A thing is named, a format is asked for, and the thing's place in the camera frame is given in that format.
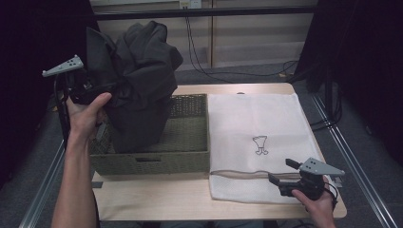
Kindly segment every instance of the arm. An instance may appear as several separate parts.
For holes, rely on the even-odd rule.
[[[89,106],[67,100],[71,129],[52,227],[96,227],[88,149],[100,110],[110,98],[110,93],[101,94]]]
[[[335,221],[333,218],[333,205],[332,196],[328,192],[323,192],[322,196],[318,200],[308,199],[302,192],[293,190],[292,194],[305,206],[309,212],[311,219],[318,228],[333,228]]]

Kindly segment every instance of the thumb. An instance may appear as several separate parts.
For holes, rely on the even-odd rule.
[[[112,94],[108,92],[98,95],[98,97],[96,97],[94,101],[91,104],[89,104],[88,111],[94,114],[97,113],[98,110],[101,109],[101,107],[106,105],[106,103],[110,100],[111,97]]]
[[[294,189],[291,193],[294,195],[294,197],[297,198],[297,200],[299,200],[305,206],[311,203],[311,200],[307,198],[305,194],[303,194],[301,191]]]

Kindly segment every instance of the table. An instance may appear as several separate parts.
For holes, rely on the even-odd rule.
[[[175,95],[292,94],[289,84],[180,85]],[[254,204],[212,200],[208,173],[100,176],[94,188],[100,220],[217,220],[217,219],[302,219],[309,214],[301,204]],[[347,215],[341,197],[334,217]]]

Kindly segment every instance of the printed drawing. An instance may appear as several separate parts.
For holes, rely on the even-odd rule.
[[[268,154],[269,152],[267,150],[264,150],[264,143],[266,142],[267,136],[257,136],[253,138],[253,141],[256,143],[258,146],[258,151],[255,151],[258,155],[261,154]]]

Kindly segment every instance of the wall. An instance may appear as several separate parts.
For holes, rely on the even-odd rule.
[[[158,3],[136,3],[96,6],[95,12],[130,10],[176,10],[179,1],[154,0]],[[203,8],[252,8],[277,6],[310,6],[316,0],[202,0]],[[193,41],[202,67],[229,67],[283,63],[297,60],[311,24],[312,14],[279,14],[190,18]],[[117,39],[134,23],[151,19],[100,21],[101,32]],[[168,27],[168,44],[183,56],[181,69],[190,69],[189,44],[184,18],[154,19]]]

